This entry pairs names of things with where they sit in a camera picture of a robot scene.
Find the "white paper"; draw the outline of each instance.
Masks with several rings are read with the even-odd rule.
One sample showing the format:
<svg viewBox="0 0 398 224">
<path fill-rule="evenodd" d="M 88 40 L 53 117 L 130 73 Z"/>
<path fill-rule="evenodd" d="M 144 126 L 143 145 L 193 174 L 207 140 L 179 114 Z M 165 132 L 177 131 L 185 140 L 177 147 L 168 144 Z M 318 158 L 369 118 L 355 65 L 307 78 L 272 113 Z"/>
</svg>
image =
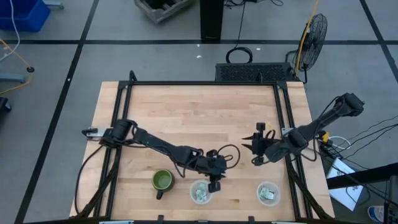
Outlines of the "white paper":
<svg viewBox="0 0 398 224">
<path fill-rule="evenodd" d="M 344 162 L 342 162 L 339 159 L 335 159 L 335 161 L 333 162 L 333 166 L 330 168 L 328 175 L 326 176 L 327 179 L 332 178 L 332 177 L 336 177 L 339 175 L 344 175 L 343 173 L 341 173 L 340 171 L 337 171 L 335 168 L 333 167 L 337 167 L 339 168 L 339 170 L 343 171 L 346 174 L 350 174 L 353 173 L 354 170 L 351 169 L 349 166 L 347 166 Z M 343 204 L 344 206 L 346 206 L 348 209 L 350 209 L 351 211 L 354 210 L 356 202 L 359 199 L 359 196 L 361 195 L 363 186 L 353 186 L 353 187 L 348 187 L 347 191 L 346 188 L 340 188 L 340 189 L 333 189 L 333 190 L 329 190 L 329 194 L 331 197 L 333 197 L 335 200 L 337 200 L 338 202 L 340 202 L 341 204 Z"/>
</svg>

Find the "wooden table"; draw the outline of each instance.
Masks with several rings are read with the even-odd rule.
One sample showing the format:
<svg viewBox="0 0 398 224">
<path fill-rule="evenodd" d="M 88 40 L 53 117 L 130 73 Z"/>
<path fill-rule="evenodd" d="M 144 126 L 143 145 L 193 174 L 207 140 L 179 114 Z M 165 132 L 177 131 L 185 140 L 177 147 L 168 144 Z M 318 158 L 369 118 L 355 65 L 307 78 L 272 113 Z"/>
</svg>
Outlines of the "wooden table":
<svg viewBox="0 0 398 224">
<path fill-rule="evenodd" d="M 110 125 L 117 86 L 117 82 L 102 84 L 92 124 L 94 127 Z M 288 88 L 295 125 L 311 122 L 302 83 L 288 83 Z M 280 97 L 283 107 L 283 95 L 280 94 Z M 247 221 L 248 216 L 254 216 L 256 221 L 294 220 L 285 161 L 255 167 L 251 164 L 254 157 L 251 151 L 241 146 L 242 143 L 250 144 L 241 139 L 256 131 L 257 122 L 266 122 L 268 128 L 271 126 L 277 130 L 276 137 L 280 137 L 271 86 L 133 86 L 127 118 L 174 145 L 189 145 L 206 152 L 225 144 L 235 144 L 242 156 L 234 169 L 226 171 L 227 178 L 221 180 L 221 191 L 214 194 L 210 203 L 196 205 L 189 196 L 190 185 L 207 177 L 187 171 L 187 177 L 181 179 L 168 157 L 151 149 L 124 147 L 112 219 L 156 220 L 158 215 L 164 215 L 165 220 Z M 84 159 L 96 148 L 97 142 L 88 142 Z M 234 150 L 225 149 L 223 154 L 236 155 Z M 78 193 L 80 209 L 98 188 L 104 152 L 103 149 L 95 155 L 81 175 Z M 311 151 L 304 153 L 313 156 Z M 334 216 L 321 160 L 303 160 L 303 168 L 309 191 L 325 211 Z M 156 191 L 151 184 L 152 175 L 158 169 L 168 169 L 177 178 L 172 191 L 167 192 L 162 200 L 156 200 Z M 280 188 L 282 197 L 275 207 L 265 207 L 256 197 L 257 186 L 266 180 Z M 301 216 L 304 217 L 299 190 L 298 197 Z M 101 214 L 104 214 L 107 199 L 108 191 L 103 197 Z"/>
</svg>

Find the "electric fan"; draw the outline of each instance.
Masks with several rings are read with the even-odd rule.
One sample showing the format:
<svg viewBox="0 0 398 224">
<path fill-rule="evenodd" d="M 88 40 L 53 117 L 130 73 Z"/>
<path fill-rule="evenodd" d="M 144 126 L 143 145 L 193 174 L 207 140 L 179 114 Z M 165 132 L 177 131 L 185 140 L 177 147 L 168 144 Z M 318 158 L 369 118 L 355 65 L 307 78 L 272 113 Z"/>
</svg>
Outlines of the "electric fan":
<svg viewBox="0 0 398 224">
<path fill-rule="evenodd" d="M 298 71 L 304 72 L 304 84 L 307 83 L 307 71 L 312 68 L 313 64 L 317 61 L 319 53 L 321 52 L 327 29 L 328 21 L 324 15 L 317 14 L 313 16 L 308 30 L 306 26 L 306 29 L 301 37 L 300 45 L 303 42 L 301 50 L 299 45 L 297 50 L 287 52 L 286 54 L 285 62 L 288 61 L 290 54 L 294 54 L 292 61 L 292 63 L 295 64 L 293 76 L 297 77 Z"/>
</svg>

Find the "black mesh box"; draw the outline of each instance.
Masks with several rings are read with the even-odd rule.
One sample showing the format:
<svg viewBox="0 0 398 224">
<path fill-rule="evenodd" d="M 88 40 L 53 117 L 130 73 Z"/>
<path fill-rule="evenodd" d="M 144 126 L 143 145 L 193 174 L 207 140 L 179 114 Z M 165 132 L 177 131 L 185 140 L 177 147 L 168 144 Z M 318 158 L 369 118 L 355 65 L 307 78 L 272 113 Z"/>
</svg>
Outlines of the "black mesh box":
<svg viewBox="0 0 398 224">
<path fill-rule="evenodd" d="M 288 62 L 282 63 L 219 63 L 216 65 L 216 81 L 294 81 Z"/>
</svg>

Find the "blue bin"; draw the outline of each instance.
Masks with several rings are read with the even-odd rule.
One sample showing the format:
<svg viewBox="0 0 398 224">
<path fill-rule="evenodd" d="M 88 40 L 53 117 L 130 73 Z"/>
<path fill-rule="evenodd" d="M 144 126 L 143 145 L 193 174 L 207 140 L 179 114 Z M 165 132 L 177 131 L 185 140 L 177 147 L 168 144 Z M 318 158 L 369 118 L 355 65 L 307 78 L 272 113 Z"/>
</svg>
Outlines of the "blue bin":
<svg viewBox="0 0 398 224">
<path fill-rule="evenodd" d="M 38 32 L 50 15 L 43 0 L 12 0 L 18 31 Z M 14 30 L 9 0 L 0 0 L 0 30 Z"/>
</svg>

